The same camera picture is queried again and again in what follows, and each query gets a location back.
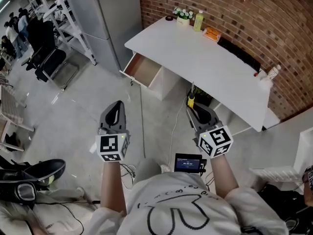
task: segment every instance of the white t-shirt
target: white t-shirt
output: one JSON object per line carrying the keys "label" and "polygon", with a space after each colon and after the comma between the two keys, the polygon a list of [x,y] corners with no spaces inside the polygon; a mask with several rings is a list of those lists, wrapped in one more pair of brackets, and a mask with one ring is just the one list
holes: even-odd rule
{"label": "white t-shirt", "polygon": [[27,17],[24,15],[20,18],[18,22],[19,31],[22,31],[26,26],[28,26]]}
{"label": "white t-shirt", "polygon": [[18,37],[18,33],[12,27],[6,28],[5,35],[11,43],[14,42],[14,40]]}
{"label": "white t-shirt", "polygon": [[288,229],[250,188],[225,199],[210,193],[199,175],[168,172],[138,182],[128,215],[99,208],[86,227],[89,235],[287,235]]}

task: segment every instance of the white refrigerator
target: white refrigerator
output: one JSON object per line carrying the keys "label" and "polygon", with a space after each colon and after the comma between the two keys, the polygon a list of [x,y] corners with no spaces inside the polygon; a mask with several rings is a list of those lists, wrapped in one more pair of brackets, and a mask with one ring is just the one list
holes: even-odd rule
{"label": "white refrigerator", "polygon": [[97,63],[120,75],[132,57],[124,44],[142,30],[139,0],[67,0]]}

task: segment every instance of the drawer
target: drawer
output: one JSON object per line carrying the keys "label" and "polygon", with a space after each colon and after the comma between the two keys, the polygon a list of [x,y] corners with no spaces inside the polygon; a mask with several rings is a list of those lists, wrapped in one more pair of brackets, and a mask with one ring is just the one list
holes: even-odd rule
{"label": "drawer", "polygon": [[125,76],[144,87],[149,87],[157,73],[160,71],[161,65],[136,53],[125,69],[120,70]]}

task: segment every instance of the brick wall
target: brick wall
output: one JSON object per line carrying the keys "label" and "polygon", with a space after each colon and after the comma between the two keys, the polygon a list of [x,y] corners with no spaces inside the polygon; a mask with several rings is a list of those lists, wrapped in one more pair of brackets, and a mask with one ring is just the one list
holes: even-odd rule
{"label": "brick wall", "polygon": [[212,26],[257,59],[266,72],[281,64],[269,107],[281,119],[313,106],[313,0],[140,0],[143,26],[174,7],[204,11]]}

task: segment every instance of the yellow object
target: yellow object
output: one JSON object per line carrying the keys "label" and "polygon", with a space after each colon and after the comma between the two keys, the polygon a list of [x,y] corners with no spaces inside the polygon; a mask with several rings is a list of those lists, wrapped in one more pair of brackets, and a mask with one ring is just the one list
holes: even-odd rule
{"label": "yellow object", "polygon": [[199,13],[196,15],[194,31],[201,31],[201,24],[203,21],[203,11],[199,10]]}
{"label": "yellow object", "polygon": [[203,35],[211,40],[213,40],[214,42],[218,42],[219,39],[221,38],[221,33],[219,31],[217,31],[216,29],[213,29],[211,27],[207,27],[204,31],[203,31]]}
{"label": "yellow object", "polygon": [[194,108],[194,102],[195,102],[195,96],[190,93],[190,95],[188,96],[188,102],[187,102],[187,105],[190,107],[190,108]]}
{"label": "yellow object", "polygon": [[49,180],[48,185],[51,185],[52,182],[54,181],[54,175],[50,176],[48,180]]}

